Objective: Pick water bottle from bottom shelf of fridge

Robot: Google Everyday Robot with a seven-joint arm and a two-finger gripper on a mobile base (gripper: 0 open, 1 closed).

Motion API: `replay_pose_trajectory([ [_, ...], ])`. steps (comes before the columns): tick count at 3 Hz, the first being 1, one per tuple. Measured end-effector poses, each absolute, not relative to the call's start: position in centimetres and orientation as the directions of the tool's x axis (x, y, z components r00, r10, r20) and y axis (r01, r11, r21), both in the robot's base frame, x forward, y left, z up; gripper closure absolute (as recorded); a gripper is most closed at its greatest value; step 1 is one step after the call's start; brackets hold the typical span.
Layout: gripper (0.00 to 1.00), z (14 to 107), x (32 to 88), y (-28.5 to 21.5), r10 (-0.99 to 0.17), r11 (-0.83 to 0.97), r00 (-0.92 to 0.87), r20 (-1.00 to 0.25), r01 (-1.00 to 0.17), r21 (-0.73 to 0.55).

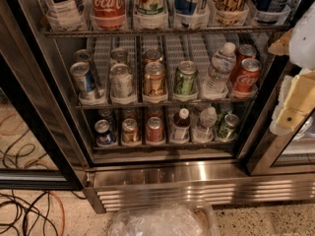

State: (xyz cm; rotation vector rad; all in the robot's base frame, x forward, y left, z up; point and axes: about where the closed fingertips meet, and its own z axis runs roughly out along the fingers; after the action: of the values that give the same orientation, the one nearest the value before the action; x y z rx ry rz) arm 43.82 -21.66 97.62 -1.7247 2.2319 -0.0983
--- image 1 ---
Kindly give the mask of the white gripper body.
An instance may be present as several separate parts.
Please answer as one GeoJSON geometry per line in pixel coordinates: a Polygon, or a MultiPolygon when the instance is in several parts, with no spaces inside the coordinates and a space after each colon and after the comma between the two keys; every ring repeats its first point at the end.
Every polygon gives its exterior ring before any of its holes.
{"type": "Polygon", "coordinates": [[[315,69],[315,2],[296,23],[288,50],[292,64],[303,69],[315,69]]]}

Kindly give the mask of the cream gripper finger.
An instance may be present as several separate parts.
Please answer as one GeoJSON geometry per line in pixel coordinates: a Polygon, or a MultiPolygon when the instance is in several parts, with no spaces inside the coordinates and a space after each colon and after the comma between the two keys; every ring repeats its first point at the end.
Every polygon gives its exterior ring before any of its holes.
{"type": "Polygon", "coordinates": [[[302,69],[298,75],[285,76],[270,131],[277,136],[293,132],[315,108],[315,71],[302,69]]]}
{"type": "Polygon", "coordinates": [[[268,52],[278,56],[284,56],[289,54],[289,41],[291,39],[293,29],[288,30],[283,36],[272,43],[268,47],[268,52]]]}

